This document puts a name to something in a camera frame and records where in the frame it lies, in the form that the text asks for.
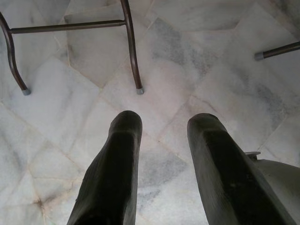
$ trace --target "marble floor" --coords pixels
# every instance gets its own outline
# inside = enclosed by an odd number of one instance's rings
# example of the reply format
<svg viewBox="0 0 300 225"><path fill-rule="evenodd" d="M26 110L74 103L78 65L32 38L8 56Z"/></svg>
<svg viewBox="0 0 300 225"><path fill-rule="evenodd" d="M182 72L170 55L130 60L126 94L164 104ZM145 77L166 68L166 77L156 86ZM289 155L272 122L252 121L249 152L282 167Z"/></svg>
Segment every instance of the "marble floor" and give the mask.
<svg viewBox="0 0 300 225"><path fill-rule="evenodd" d="M299 1L129 0L145 88L124 27L14 35L25 97L0 32L0 224L65 225L85 170L123 110L143 122L137 225L207 225L186 127L212 113L244 151L300 166ZM118 0L0 0L9 26L122 18Z"/></svg>

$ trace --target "tile grout line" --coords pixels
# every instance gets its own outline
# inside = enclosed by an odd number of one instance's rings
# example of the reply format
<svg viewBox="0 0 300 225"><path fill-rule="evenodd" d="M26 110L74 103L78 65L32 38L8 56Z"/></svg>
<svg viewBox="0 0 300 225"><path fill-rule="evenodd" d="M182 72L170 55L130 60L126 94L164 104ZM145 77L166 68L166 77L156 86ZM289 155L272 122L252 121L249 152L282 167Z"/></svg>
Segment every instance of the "tile grout line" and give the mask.
<svg viewBox="0 0 300 225"><path fill-rule="evenodd" d="M50 143L53 147L55 147L62 155L64 155L68 160L70 160L78 169L82 170L82 168L75 163L73 160L71 160L68 155L55 143L53 143L52 141L50 141L48 138L46 138L37 128L35 128L34 126L32 126L31 124L29 124L27 121L25 121L23 118L21 118L19 115L17 115L15 112L13 112L12 110L10 110L9 108L7 108L2 102L0 102L0 105L2 105L6 111L8 112L8 114L10 116L13 117L13 119L15 120L19 120L21 123L25 124L27 126L28 129L34 131L38 136L42 137L44 139L44 141ZM40 151L38 151L36 153L36 155L33 157L32 161L35 159L35 157L37 156L37 154Z"/></svg>
<svg viewBox="0 0 300 225"><path fill-rule="evenodd" d="M268 140L269 140L272 136L274 136L275 132L276 132L277 130L279 130L279 129L282 127L282 125L284 124L284 122L285 122L287 119L288 119L288 115L286 114L286 115L285 115L285 118L282 120L282 122L277 126L277 128L276 128L274 131L272 131L272 133L271 133L271 134L265 139L265 141L261 144L261 146L258 148L258 151L261 150L262 147L264 147L264 145L268 142Z"/></svg>

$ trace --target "white marble tile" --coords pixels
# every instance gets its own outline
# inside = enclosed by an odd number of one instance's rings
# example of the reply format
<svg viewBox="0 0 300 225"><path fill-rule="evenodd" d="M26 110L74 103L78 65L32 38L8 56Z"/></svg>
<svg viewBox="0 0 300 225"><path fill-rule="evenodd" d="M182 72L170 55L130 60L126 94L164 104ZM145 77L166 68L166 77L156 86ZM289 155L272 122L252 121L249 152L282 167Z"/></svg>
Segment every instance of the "white marble tile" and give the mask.
<svg viewBox="0 0 300 225"><path fill-rule="evenodd" d="M150 21L132 13L136 42L150 25ZM92 13L68 15L67 23L123 19L119 5ZM99 87L104 87L120 64L129 55L125 26L76 30L67 32L70 64Z"/></svg>
<svg viewBox="0 0 300 225"><path fill-rule="evenodd" d="M291 116L270 136L262 147L282 163L300 167L300 116Z"/></svg>
<svg viewBox="0 0 300 225"><path fill-rule="evenodd" d="M44 224L42 209L38 204L3 208L0 211L0 224Z"/></svg>
<svg viewBox="0 0 300 225"><path fill-rule="evenodd" d="M89 114L68 156L82 169L87 170L104 146L112 120L120 113L102 98Z"/></svg>
<svg viewBox="0 0 300 225"><path fill-rule="evenodd" d="M26 171L24 176L19 182L16 189L13 190L9 200L7 201L7 206L17 206L17 205L29 205L36 203L38 201L38 195L35 191L33 178L29 171Z"/></svg>
<svg viewBox="0 0 300 225"><path fill-rule="evenodd" d="M6 7L13 1L14 0L1 0L0 1L0 12L3 12L6 9Z"/></svg>
<svg viewBox="0 0 300 225"><path fill-rule="evenodd" d="M190 39L209 49L216 56L222 56L233 37L234 30L188 32Z"/></svg>
<svg viewBox="0 0 300 225"><path fill-rule="evenodd" d="M30 164L34 178L57 178L75 180L83 172L61 151L52 145L45 145Z"/></svg>
<svg viewBox="0 0 300 225"><path fill-rule="evenodd" d="M38 201L42 205L59 204L61 197L72 191L76 182L76 180L34 178L34 187L39 197Z"/></svg>
<svg viewBox="0 0 300 225"><path fill-rule="evenodd" d="M299 51L285 53L264 60L265 64L298 96L300 96L299 60Z"/></svg>
<svg viewBox="0 0 300 225"><path fill-rule="evenodd" d="M245 46L235 39L195 95L229 122L244 151L255 151L299 101Z"/></svg>
<svg viewBox="0 0 300 225"><path fill-rule="evenodd" d="M129 0L130 8L141 15L146 15L154 0Z"/></svg>
<svg viewBox="0 0 300 225"><path fill-rule="evenodd" d="M156 216L149 217L147 209L157 198L160 199L159 196L165 186L177 179L186 168L188 168L186 162L146 133L143 134L139 157L137 211L145 219L149 221L154 219L153 224L165 224L157 220ZM165 199L165 205L161 207L161 210L169 203L170 199Z"/></svg>
<svg viewBox="0 0 300 225"><path fill-rule="evenodd" d="M141 215L152 224L208 225L194 168L188 166L145 204Z"/></svg>
<svg viewBox="0 0 300 225"><path fill-rule="evenodd" d="M70 0L33 0L48 25L58 24L63 18Z"/></svg>
<svg viewBox="0 0 300 225"><path fill-rule="evenodd" d="M135 224L136 225L150 225L150 222L143 218L140 214L136 214L135 216Z"/></svg>
<svg viewBox="0 0 300 225"><path fill-rule="evenodd" d="M69 53L67 46L59 49L55 54L54 57L65 63L67 66L70 66L69 63Z"/></svg>
<svg viewBox="0 0 300 225"><path fill-rule="evenodd" d="M182 31L234 28L252 0L157 0L151 10Z"/></svg>
<svg viewBox="0 0 300 225"><path fill-rule="evenodd" d="M10 28L46 25L31 0L15 0L2 13ZM2 32L0 36L0 52L2 51L3 57L5 55L7 57L7 47ZM58 45L51 32L17 34L13 35L13 38L18 70L26 83L27 77L58 50Z"/></svg>
<svg viewBox="0 0 300 225"><path fill-rule="evenodd" d="M288 30L257 3L251 7L235 32L255 52L266 51L297 41Z"/></svg>
<svg viewBox="0 0 300 225"><path fill-rule="evenodd" d="M18 192L18 185L28 181L26 177L24 178L27 166L47 141L2 104L0 104L0 127L0 207L2 207L13 192L16 192L13 204L24 200ZM31 187L28 188L29 193L24 190L24 196L30 195Z"/></svg>
<svg viewBox="0 0 300 225"><path fill-rule="evenodd" d="M48 223L66 225L79 193L81 181L72 184L72 188L61 193L57 198L49 199L43 207Z"/></svg>
<svg viewBox="0 0 300 225"><path fill-rule="evenodd" d="M71 0L66 14L82 13L86 11L98 10L102 7L107 7L110 4L116 3L115 0Z"/></svg>
<svg viewBox="0 0 300 225"><path fill-rule="evenodd" d="M31 95L25 97L15 89L4 99L5 105L68 151L99 89L55 58L31 74L28 85Z"/></svg>
<svg viewBox="0 0 300 225"><path fill-rule="evenodd" d="M129 5L132 10L138 12L142 16L145 16L152 2L153 0L129 0ZM71 0L67 9L67 15L95 11L115 4L121 8L120 0Z"/></svg>
<svg viewBox="0 0 300 225"><path fill-rule="evenodd" d="M144 130L158 137L218 57L160 19L138 44L137 56L145 93L136 95L127 62L102 95L116 108L137 112Z"/></svg>
<svg viewBox="0 0 300 225"><path fill-rule="evenodd" d="M172 122L165 128L159 139L168 148L172 149L177 156L190 163L190 165L193 165L193 160L188 144L188 120L199 113L210 113L217 116L227 131L231 132L230 124L208 102L191 96L180 108Z"/></svg>
<svg viewBox="0 0 300 225"><path fill-rule="evenodd" d="M297 39L258 4L248 12L236 29L241 40L255 52L262 52L281 47L297 41ZM298 76L300 58L298 51L265 59L265 63L287 87L300 95Z"/></svg>
<svg viewBox="0 0 300 225"><path fill-rule="evenodd" d="M300 29L300 4L297 0L269 0L271 3L275 4L287 17L291 20L293 25Z"/></svg>

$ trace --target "floor tile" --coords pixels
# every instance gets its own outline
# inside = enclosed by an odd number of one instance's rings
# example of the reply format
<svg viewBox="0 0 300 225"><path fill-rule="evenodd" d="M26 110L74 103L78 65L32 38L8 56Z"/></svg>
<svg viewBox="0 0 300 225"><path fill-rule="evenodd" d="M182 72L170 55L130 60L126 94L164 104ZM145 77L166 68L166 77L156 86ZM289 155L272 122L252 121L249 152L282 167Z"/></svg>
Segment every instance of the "floor tile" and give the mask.
<svg viewBox="0 0 300 225"><path fill-rule="evenodd" d="M31 0L15 0L4 11L3 16L10 28L44 26L46 22ZM0 51L7 54L2 33ZM53 33L13 35L18 70L27 82L30 74L58 50Z"/></svg>
<svg viewBox="0 0 300 225"><path fill-rule="evenodd" d="M83 171L61 151L47 145L32 160L30 172L34 178L75 180Z"/></svg>
<svg viewBox="0 0 300 225"><path fill-rule="evenodd" d="M216 112L216 110L208 102L201 101L191 96L181 107L160 137L160 141L163 144L165 144L169 149L172 149L177 156L190 163L190 165L193 165L193 160L188 144L188 120L199 113L210 113L217 116L226 127L227 131L231 132L228 122L222 118L222 116Z"/></svg>
<svg viewBox="0 0 300 225"><path fill-rule="evenodd" d="M262 147L276 161L300 167L300 116L291 116L270 136Z"/></svg>
<svg viewBox="0 0 300 225"><path fill-rule="evenodd" d="M138 44L137 55L145 93L136 95L127 62L105 86L102 95L116 108L140 114L144 130L158 137L218 56L160 19Z"/></svg>
<svg viewBox="0 0 300 225"><path fill-rule="evenodd" d="M138 42L150 22L132 12L135 39ZM119 5L85 14L68 15L67 23L123 19ZM70 64L99 87L104 87L129 55L125 26L67 32Z"/></svg>
<svg viewBox="0 0 300 225"><path fill-rule="evenodd" d="M33 204L38 201L38 195L34 188L33 178L29 171L26 171L19 182L19 185L13 190L7 206L17 206Z"/></svg>
<svg viewBox="0 0 300 225"><path fill-rule="evenodd" d="M234 28L253 1L160 0L152 10L182 31L228 30Z"/></svg>
<svg viewBox="0 0 300 225"><path fill-rule="evenodd" d="M33 0L48 25L58 24L63 18L70 0Z"/></svg>
<svg viewBox="0 0 300 225"><path fill-rule="evenodd" d="M195 95L229 122L244 151L255 151L284 120L293 94L239 40L228 49Z"/></svg>
<svg viewBox="0 0 300 225"><path fill-rule="evenodd" d="M97 100L68 154L82 169L87 170L100 152L107 140L110 124L120 112L102 98Z"/></svg>
<svg viewBox="0 0 300 225"><path fill-rule="evenodd" d="M3 101L46 138L68 151L99 89L58 59L51 58L28 78L32 91L17 88Z"/></svg>
<svg viewBox="0 0 300 225"><path fill-rule="evenodd" d="M115 0L71 0L67 8L66 14L76 14L86 11L98 10L102 7L107 7Z"/></svg>
<svg viewBox="0 0 300 225"><path fill-rule="evenodd" d="M243 42L255 52L296 42L296 38L263 7L254 4L235 30Z"/></svg>
<svg viewBox="0 0 300 225"><path fill-rule="evenodd" d="M0 212L1 224L43 224L42 209L38 204L7 207Z"/></svg>
<svg viewBox="0 0 300 225"><path fill-rule="evenodd" d="M24 198L18 191L20 185L30 184L26 170L36 153L43 148L47 140L27 124L15 117L2 104L0 105L0 145L1 145L1 182L0 207L8 204L21 204L31 195L23 190Z"/></svg>
<svg viewBox="0 0 300 225"><path fill-rule="evenodd" d="M141 215L152 224L207 225L194 168L186 167L161 188L152 202L144 206Z"/></svg>
<svg viewBox="0 0 300 225"><path fill-rule="evenodd" d="M137 211L152 224L207 224L194 169L148 135L141 143Z"/></svg>

